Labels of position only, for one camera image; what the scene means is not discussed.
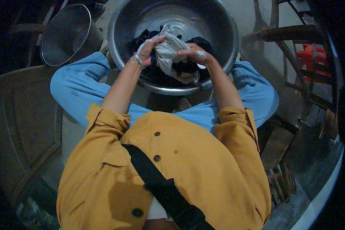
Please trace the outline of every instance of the person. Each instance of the person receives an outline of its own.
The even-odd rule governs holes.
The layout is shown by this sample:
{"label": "person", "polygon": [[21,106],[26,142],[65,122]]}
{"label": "person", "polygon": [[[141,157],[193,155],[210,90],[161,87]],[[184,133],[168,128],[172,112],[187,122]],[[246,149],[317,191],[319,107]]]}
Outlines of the person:
{"label": "person", "polygon": [[98,83],[110,71],[100,52],[53,75],[53,97],[86,127],[58,188],[63,230],[178,229],[144,186],[124,144],[137,146],[163,177],[173,178],[214,229],[261,229],[266,223],[271,195],[256,127],[276,111],[276,91],[249,62],[235,62],[231,82],[213,56],[188,44],[177,55],[208,68],[216,98],[174,114],[130,104],[154,45],[165,38],[142,44],[112,86]]}

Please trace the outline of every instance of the hand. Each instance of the hand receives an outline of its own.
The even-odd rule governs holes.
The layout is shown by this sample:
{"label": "hand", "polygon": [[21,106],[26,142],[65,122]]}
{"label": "hand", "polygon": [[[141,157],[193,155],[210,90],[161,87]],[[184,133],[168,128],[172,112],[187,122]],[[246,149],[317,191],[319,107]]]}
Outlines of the hand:
{"label": "hand", "polygon": [[166,35],[160,35],[160,36],[154,36],[151,39],[147,39],[140,47],[138,48],[137,51],[137,56],[143,61],[143,63],[146,66],[151,65],[151,52],[153,50],[153,47],[160,43],[163,42],[166,39]]}
{"label": "hand", "polygon": [[198,63],[200,65],[207,65],[209,62],[214,60],[214,57],[207,53],[204,49],[199,47],[195,43],[187,43],[187,45],[190,47],[188,50],[179,50],[177,52],[178,57],[187,57],[192,62]]}

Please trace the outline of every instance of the gray cloth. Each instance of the gray cloth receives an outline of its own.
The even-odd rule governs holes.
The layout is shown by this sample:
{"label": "gray cloth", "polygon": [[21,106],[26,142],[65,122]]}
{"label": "gray cloth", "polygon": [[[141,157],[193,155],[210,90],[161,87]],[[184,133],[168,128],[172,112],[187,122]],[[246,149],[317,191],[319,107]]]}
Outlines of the gray cloth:
{"label": "gray cloth", "polygon": [[177,72],[173,69],[173,63],[188,61],[185,57],[177,57],[177,52],[182,49],[190,49],[185,42],[176,37],[174,31],[175,27],[177,26],[166,24],[163,26],[161,32],[158,34],[166,34],[166,40],[154,46],[154,50],[156,52],[157,66],[159,66],[165,74],[172,76],[173,78],[182,83],[197,83],[199,80],[198,71],[193,74],[178,75]]}

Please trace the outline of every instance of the aluminum basin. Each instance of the aluminum basin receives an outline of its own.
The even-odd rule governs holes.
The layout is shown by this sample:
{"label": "aluminum basin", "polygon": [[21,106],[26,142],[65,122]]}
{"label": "aluminum basin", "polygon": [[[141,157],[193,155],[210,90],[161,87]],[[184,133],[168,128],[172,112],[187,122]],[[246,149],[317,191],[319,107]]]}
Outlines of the aluminum basin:
{"label": "aluminum basin", "polygon": [[[219,0],[128,0],[114,12],[108,28],[108,44],[116,66],[121,70],[132,56],[126,43],[145,29],[159,30],[161,25],[182,27],[178,34],[187,41],[203,37],[209,41],[214,56],[228,74],[238,53],[239,38],[234,19]],[[140,77],[139,84],[165,95],[189,95],[212,87],[210,78],[199,85],[163,85]]]}

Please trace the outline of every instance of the jacket sleeve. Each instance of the jacket sleeve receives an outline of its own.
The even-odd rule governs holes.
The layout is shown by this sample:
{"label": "jacket sleeve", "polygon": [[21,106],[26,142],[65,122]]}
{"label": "jacket sleeve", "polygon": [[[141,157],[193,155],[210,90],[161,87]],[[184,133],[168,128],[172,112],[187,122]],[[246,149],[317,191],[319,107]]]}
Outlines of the jacket sleeve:
{"label": "jacket sleeve", "polygon": [[57,215],[63,229],[72,224],[75,225],[69,229],[77,229],[76,222],[81,219],[83,204],[103,159],[115,151],[113,144],[130,125],[128,114],[121,115],[96,104],[90,106],[87,119],[86,133],[70,155],[58,188]]}
{"label": "jacket sleeve", "polygon": [[249,108],[226,107],[218,113],[216,138],[234,156],[263,224],[271,212],[271,194],[265,169],[259,156],[257,130]]}

